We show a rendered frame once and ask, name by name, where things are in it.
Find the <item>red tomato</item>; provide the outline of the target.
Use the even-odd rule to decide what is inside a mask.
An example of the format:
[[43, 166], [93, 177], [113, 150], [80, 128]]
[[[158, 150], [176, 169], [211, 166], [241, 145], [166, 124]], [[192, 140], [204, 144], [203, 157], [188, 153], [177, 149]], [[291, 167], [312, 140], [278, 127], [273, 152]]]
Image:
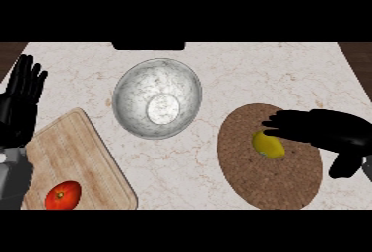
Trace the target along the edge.
[[82, 186], [77, 181], [64, 181], [46, 194], [46, 208], [49, 210], [73, 210], [79, 204]]

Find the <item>brown round cork placemat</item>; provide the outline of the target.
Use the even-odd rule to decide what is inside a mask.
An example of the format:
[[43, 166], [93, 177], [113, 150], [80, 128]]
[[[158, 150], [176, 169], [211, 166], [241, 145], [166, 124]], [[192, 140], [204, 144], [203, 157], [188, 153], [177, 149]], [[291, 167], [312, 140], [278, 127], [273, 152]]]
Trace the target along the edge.
[[281, 110], [254, 103], [239, 107], [222, 125], [217, 143], [220, 167], [239, 197], [259, 209], [299, 210], [313, 201], [324, 180], [321, 151], [310, 144], [281, 140], [285, 155], [266, 157], [254, 149], [253, 134]]

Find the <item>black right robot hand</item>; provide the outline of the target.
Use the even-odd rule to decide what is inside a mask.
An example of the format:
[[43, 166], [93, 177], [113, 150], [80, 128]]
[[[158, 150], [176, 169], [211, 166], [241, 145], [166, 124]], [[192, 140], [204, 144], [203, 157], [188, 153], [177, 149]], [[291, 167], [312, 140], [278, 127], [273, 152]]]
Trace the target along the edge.
[[327, 109], [279, 110], [262, 125], [268, 136], [337, 153], [328, 170], [332, 179], [350, 178], [372, 155], [372, 123], [353, 114]]

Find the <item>pale wooden cutting board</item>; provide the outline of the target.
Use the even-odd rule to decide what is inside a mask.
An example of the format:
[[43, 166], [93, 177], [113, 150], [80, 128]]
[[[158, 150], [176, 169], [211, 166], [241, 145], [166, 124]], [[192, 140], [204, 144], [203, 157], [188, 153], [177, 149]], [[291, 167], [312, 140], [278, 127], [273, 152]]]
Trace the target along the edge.
[[64, 181], [82, 186], [77, 210], [133, 210], [139, 201], [82, 108], [70, 110], [27, 144], [34, 176], [22, 207], [46, 207], [49, 190]]

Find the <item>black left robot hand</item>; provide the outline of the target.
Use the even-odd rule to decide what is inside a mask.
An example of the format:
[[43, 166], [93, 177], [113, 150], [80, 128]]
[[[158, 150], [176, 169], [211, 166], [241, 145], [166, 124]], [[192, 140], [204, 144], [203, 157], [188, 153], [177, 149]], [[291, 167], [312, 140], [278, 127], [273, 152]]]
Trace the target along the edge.
[[34, 137], [46, 79], [34, 56], [22, 54], [0, 94], [0, 149], [24, 147]]

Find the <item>yellow lemon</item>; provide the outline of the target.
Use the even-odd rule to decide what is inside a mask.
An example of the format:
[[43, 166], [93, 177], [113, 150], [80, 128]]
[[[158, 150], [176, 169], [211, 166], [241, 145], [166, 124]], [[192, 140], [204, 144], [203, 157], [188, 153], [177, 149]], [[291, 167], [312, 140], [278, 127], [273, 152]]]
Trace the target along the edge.
[[253, 134], [251, 144], [256, 151], [268, 158], [279, 158], [285, 155], [285, 148], [279, 139], [268, 136], [262, 131]]

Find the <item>white marbled bowl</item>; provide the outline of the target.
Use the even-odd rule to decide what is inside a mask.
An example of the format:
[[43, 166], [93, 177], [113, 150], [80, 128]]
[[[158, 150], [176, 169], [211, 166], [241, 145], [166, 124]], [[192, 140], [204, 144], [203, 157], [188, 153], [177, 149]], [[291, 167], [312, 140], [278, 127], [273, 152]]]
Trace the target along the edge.
[[192, 69], [167, 58], [141, 62], [123, 76], [113, 108], [123, 128], [138, 137], [163, 140], [192, 123], [203, 102], [203, 86]]

